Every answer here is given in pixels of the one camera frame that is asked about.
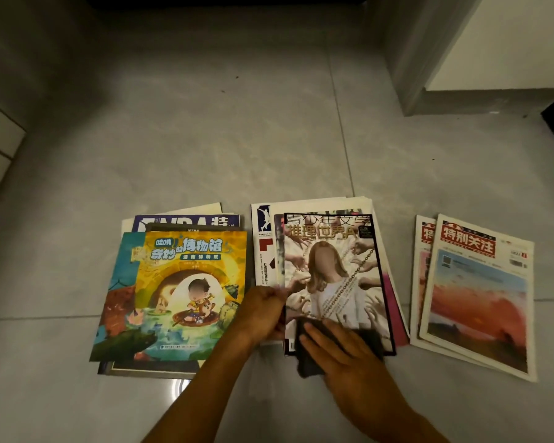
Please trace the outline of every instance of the wall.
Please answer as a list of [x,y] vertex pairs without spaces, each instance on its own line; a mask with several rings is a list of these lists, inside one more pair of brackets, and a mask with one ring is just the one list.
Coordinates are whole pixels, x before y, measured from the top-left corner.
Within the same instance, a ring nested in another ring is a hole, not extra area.
[[482,0],[426,87],[554,88],[554,0]]
[[30,126],[93,27],[84,0],[0,0],[0,110]]

